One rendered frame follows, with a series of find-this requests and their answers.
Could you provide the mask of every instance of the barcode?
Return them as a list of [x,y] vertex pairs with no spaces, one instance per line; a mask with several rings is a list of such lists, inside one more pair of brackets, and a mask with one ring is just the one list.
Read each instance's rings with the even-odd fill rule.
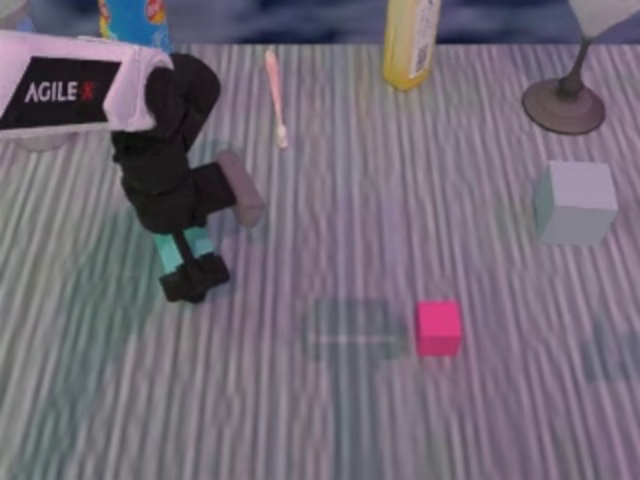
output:
[[416,67],[415,72],[419,73],[424,70],[424,67],[427,66],[427,54],[429,53],[429,45],[425,45],[420,50],[418,50],[418,54],[416,55]]

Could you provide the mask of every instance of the bottle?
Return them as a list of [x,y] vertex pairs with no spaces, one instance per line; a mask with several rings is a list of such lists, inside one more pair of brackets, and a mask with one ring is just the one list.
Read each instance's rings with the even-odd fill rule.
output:
[[98,0],[103,38],[171,52],[164,0]]
[[398,90],[422,83],[433,63],[442,0],[389,0],[383,77]]
[[[18,30],[21,32],[35,32],[35,27],[29,16],[29,0],[0,0],[0,30]],[[62,147],[72,134],[43,135],[27,137],[18,140],[25,150],[44,152]]]

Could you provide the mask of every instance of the white box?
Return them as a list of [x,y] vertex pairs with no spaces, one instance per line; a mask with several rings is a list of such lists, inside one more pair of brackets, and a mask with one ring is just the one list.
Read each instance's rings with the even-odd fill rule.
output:
[[535,223],[547,243],[595,245],[617,212],[611,169],[602,163],[549,162],[536,186]]

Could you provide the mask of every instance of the yellow bottle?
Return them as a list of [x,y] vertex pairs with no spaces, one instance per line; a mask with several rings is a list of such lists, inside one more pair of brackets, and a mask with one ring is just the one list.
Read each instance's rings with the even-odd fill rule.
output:
[[422,83],[433,62],[442,0],[389,0],[384,79],[399,90]]

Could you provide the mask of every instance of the cube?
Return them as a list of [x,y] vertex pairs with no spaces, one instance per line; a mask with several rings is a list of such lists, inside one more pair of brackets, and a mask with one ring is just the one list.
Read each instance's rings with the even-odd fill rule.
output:
[[460,310],[454,301],[420,302],[416,312],[418,355],[449,357],[462,342]]
[[611,169],[602,163],[549,162],[533,202],[538,234],[552,244],[595,245],[618,212]]
[[233,210],[238,222],[246,228],[256,226],[266,206],[249,172],[237,155],[231,151],[220,152],[216,161],[236,196],[236,205]]

